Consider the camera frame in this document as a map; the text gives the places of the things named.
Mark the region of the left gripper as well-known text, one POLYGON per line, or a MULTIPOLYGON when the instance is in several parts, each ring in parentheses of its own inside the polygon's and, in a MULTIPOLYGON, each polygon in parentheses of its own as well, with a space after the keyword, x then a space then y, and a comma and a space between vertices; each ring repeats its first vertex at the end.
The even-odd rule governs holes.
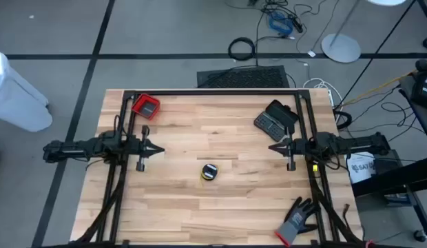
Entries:
POLYGON ((138 172, 144 172, 145 171, 145 155, 143 154, 146 151, 146 158, 149 158, 150 156, 159 154, 164 152, 164 148, 157 146, 153 144, 150 140, 148 140, 148 136, 150 133, 150 129, 147 125, 142 126, 141 134, 142 138, 140 140, 140 155, 138 162, 136 164, 136 171, 138 172))

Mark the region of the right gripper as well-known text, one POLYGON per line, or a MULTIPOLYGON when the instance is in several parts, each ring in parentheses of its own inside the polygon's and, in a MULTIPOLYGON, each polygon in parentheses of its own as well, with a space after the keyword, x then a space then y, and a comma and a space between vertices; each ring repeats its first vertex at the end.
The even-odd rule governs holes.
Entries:
POLYGON ((295 138, 293 139, 293 134, 295 133, 294 125, 290 125, 287 127, 288 138, 283 139, 279 143, 273 144, 269 146, 269 149, 277 152, 283 157, 289 157, 289 162, 287 164, 288 171, 295 171, 295 155, 303 155, 305 150, 305 139, 304 138, 295 138))

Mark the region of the black cord spool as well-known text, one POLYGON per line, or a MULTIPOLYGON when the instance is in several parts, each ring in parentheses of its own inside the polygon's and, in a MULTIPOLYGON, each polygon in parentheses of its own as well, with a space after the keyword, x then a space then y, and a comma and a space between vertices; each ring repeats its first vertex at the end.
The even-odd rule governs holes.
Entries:
POLYGON ((218 168, 215 165, 206 164, 202 167, 201 177, 204 180, 208 180, 208 181, 214 180, 217 175, 218 175, 218 168))

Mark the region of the black open bit case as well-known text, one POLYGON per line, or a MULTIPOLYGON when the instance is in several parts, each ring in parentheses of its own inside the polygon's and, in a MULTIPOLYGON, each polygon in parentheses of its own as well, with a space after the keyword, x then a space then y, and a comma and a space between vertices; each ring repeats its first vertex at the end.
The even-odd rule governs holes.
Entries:
POLYGON ((261 112, 253 124, 274 141, 281 141, 285 136, 295 133, 295 124, 299 116, 291 111, 288 105, 283 105, 278 100, 273 100, 261 112))

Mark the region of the red plastic bin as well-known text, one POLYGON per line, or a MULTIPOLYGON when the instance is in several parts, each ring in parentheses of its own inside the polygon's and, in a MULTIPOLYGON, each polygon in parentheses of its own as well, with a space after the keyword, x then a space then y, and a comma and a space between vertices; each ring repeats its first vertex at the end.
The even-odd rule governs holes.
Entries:
POLYGON ((141 94, 132 106, 132 111, 148 120, 152 120, 160 109, 160 101, 148 94, 141 94))

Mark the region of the grey black work glove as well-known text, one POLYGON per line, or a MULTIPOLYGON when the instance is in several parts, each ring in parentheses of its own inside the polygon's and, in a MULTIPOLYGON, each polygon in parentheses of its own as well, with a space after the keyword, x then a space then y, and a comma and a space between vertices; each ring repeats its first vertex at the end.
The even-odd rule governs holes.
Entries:
POLYGON ((316 224, 306 224, 307 219, 315 214, 317 210, 318 208, 310 198, 302 200, 302 197, 298 197, 295 200, 283 223, 275 230, 275 235, 285 247, 290 247, 298 234, 317 229, 316 224))

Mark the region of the black floor mat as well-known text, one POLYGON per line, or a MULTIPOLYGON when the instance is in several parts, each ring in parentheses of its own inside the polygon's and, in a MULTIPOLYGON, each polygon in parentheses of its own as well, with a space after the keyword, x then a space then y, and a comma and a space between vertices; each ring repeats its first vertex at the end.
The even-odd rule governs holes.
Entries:
POLYGON ((199 88, 290 88, 283 65, 197 72, 199 88))

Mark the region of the white cardboard box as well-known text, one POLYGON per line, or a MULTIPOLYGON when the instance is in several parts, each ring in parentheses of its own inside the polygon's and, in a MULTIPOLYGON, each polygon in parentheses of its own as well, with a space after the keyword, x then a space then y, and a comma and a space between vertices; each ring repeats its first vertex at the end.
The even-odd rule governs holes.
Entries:
POLYGON ((369 152, 354 153, 349 158, 345 156, 345 159, 352 184, 369 179, 376 174, 375 158, 369 152))

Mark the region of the black side table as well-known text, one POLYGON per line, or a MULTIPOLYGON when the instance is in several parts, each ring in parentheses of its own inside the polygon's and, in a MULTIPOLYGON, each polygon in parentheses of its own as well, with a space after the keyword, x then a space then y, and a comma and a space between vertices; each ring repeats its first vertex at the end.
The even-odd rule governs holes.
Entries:
MULTIPOLYGON (((415 83, 412 75, 405 76, 399 83, 402 87, 403 95, 414 110, 415 116, 427 135, 427 108, 416 104, 410 98, 415 83)), ((383 194, 407 193, 422 225, 421 230, 424 230, 427 235, 427 215, 420 200, 415 195, 415 192, 425 189, 427 189, 427 158, 404 167, 392 169, 353 185, 356 196, 364 196, 375 192, 383 194)))

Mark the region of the grey round-base stand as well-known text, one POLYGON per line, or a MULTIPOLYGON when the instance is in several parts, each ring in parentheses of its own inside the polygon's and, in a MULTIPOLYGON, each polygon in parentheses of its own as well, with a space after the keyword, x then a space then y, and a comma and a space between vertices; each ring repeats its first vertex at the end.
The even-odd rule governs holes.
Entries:
POLYGON ((331 60, 338 63, 352 63, 360 58, 361 48, 359 43, 345 34, 342 30, 348 23, 360 0, 355 0, 341 26, 335 34, 328 34, 322 39, 321 49, 323 53, 331 60))

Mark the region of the black power strip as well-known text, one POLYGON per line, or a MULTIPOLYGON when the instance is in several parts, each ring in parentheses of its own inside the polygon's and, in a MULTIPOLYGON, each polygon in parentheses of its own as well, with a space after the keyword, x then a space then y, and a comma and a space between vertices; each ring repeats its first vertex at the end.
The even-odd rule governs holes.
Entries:
POLYGON ((293 24, 293 27, 296 29, 296 31, 298 33, 303 33, 304 29, 303 29, 303 25, 300 22, 300 19, 295 15, 290 15, 289 18, 293 24))

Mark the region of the white trash bin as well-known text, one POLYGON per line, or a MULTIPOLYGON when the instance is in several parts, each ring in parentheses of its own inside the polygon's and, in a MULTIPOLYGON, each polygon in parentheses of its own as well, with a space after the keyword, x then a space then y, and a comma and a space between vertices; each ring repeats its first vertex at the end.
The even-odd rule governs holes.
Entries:
POLYGON ((29 132, 51 126, 48 99, 24 79, 0 52, 0 119, 29 132))

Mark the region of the black electronic device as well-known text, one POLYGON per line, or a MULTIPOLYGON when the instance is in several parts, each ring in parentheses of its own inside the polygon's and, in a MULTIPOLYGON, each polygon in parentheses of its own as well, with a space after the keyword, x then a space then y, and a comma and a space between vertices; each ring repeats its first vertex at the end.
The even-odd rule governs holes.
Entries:
POLYGON ((420 59, 415 63, 416 71, 412 73, 415 81, 411 100, 427 108, 427 60, 420 59))

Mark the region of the white lamp head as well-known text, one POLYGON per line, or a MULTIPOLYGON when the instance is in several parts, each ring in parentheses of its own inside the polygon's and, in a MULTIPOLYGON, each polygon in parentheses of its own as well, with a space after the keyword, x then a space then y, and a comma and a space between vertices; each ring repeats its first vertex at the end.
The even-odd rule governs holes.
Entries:
POLYGON ((403 4, 406 0, 367 0, 368 2, 378 5, 378 6, 398 6, 403 4))

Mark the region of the black aluminium table frame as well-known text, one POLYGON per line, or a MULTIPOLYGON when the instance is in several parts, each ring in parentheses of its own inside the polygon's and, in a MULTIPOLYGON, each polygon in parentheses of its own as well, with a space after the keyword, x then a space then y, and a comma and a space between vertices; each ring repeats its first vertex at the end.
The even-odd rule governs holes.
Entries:
POLYGON ((291 90, 155 92, 160 110, 150 140, 165 149, 136 171, 127 162, 120 211, 111 210, 104 237, 133 245, 279 245, 275 230, 297 197, 311 195, 305 161, 287 160, 254 119, 273 100, 306 114, 291 90), (215 165, 208 181, 202 167, 215 165))

